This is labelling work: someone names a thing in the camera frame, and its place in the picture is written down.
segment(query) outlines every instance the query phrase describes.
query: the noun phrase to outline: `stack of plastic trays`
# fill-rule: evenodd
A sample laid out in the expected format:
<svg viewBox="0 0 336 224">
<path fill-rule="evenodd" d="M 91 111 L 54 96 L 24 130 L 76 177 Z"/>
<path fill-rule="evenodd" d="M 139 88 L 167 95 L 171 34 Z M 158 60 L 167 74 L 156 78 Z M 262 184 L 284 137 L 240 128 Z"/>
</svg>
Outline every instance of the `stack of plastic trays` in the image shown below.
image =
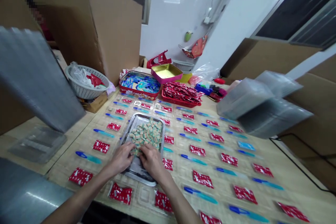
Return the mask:
<svg viewBox="0 0 336 224">
<path fill-rule="evenodd" d="M 246 133 L 267 139 L 312 115 L 282 98 L 271 98 L 241 116 L 238 121 Z"/>
<path fill-rule="evenodd" d="M 217 113 L 236 120 L 272 97 L 274 94 L 264 83 L 245 78 L 217 104 Z"/>
<path fill-rule="evenodd" d="M 256 81 L 264 83 L 276 97 L 285 97 L 303 87 L 286 75 L 271 71 L 264 71 Z"/>
</svg>

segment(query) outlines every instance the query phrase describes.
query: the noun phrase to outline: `plastic basket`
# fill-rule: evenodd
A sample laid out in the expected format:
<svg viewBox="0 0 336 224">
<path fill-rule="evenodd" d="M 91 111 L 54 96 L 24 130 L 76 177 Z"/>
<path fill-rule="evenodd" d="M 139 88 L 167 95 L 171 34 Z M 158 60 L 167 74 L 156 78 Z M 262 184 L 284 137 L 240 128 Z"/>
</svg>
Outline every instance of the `plastic basket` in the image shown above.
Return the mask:
<svg viewBox="0 0 336 224">
<path fill-rule="evenodd" d="M 199 103 L 190 103 L 190 102 L 187 102 L 187 101 L 181 101 L 181 100 L 177 100 L 177 99 L 174 99 L 174 98 L 164 96 L 163 89 L 162 89 L 161 96 L 162 96 L 162 100 L 164 100 L 165 102 L 173 103 L 173 104 L 188 107 L 188 108 L 193 108 L 193 107 L 202 105 L 202 103 L 200 103 L 200 102 Z"/>
<path fill-rule="evenodd" d="M 195 64 L 185 62 L 185 61 L 175 61 L 173 60 L 173 65 L 180 69 L 184 74 L 188 74 L 191 72 Z"/>
<path fill-rule="evenodd" d="M 76 81 L 74 78 L 72 78 L 70 76 L 70 72 L 71 72 L 71 66 L 67 66 L 65 69 L 65 74 L 69 79 L 69 84 L 72 87 L 72 89 L 74 90 L 74 92 L 76 93 L 76 96 L 82 99 L 87 99 L 87 100 L 91 100 L 94 98 L 97 98 L 98 96 L 101 95 L 101 93 L 103 93 L 104 91 L 106 91 L 109 86 L 109 80 L 108 78 L 103 75 L 102 73 L 94 70 L 93 68 L 90 67 L 86 67 L 83 65 L 78 65 L 78 67 L 80 69 L 85 69 L 87 72 L 96 75 L 98 78 L 101 79 L 101 81 L 104 83 L 104 85 L 106 85 L 106 88 L 103 89 L 94 89 L 91 87 L 87 87 L 84 86 L 83 84 L 79 83 L 78 81 Z"/>
</svg>

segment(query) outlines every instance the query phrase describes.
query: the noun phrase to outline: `plastic bag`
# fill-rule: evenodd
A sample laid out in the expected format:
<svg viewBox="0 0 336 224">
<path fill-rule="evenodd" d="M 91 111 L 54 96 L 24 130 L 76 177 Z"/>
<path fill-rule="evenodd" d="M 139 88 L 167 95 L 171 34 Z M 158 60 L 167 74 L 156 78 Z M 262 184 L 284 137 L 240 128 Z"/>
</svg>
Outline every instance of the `plastic bag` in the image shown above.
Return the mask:
<svg viewBox="0 0 336 224">
<path fill-rule="evenodd" d="M 188 83 L 194 87 L 200 81 L 212 81 L 220 77 L 219 71 L 220 68 L 216 68 L 208 62 L 192 73 L 192 77 L 188 80 Z"/>
<path fill-rule="evenodd" d="M 71 72 L 70 76 L 74 78 L 79 83 L 83 84 L 84 86 L 87 86 L 89 88 L 95 88 L 94 85 L 91 82 L 91 79 L 88 79 L 86 76 L 91 75 L 91 73 L 87 72 L 85 69 L 81 69 L 78 67 L 77 62 L 71 62 Z"/>
</svg>

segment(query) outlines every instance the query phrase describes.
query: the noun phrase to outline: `red tray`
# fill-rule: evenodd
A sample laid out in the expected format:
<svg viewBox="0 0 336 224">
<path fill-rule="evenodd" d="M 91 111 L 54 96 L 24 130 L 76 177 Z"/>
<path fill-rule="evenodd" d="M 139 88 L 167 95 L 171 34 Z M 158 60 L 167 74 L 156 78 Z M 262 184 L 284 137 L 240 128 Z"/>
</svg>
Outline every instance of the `red tray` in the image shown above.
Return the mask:
<svg viewBox="0 0 336 224">
<path fill-rule="evenodd" d="M 177 100 L 177 99 L 174 99 L 174 98 L 164 96 L 163 95 L 163 88 L 162 88 L 161 95 L 162 95 L 162 100 L 164 100 L 165 102 L 174 103 L 176 105 L 180 105 L 180 106 L 184 106 L 184 107 L 188 107 L 188 108 L 193 108 L 193 107 L 202 105 L 202 103 L 200 103 L 200 102 L 199 103 L 190 103 L 190 102 L 187 102 L 187 101 L 181 101 L 181 100 Z"/>
</svg>

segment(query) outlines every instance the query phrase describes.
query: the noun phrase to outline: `white wall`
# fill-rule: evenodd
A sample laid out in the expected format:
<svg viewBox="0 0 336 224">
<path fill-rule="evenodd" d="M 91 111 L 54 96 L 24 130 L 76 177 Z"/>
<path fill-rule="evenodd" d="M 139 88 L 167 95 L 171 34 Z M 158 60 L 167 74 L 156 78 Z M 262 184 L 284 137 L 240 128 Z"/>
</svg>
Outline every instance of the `white wall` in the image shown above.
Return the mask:
<svg viewBox="0 0 336 224">
<path fill-rule="evenodd" d="M 212 0 L 151 0 L 148 25 L 141 27 L 140 55 L 151 59 L 168 49 L 169 58 L 191 61 L 178 47 L 188 47 L 203 37 L 209 26 L 203 25 Z M 213 0 L 215 9 L 219 0 Z M 184 42 L 187 31 L 193 31 L 189 42 Z"/>
<path fill-rule="evenodd" d="M 211 62 L 221 68 L 241 41 L 250 37 L 278 0 L 230 0 L 194 69 Z"/>
</svg>

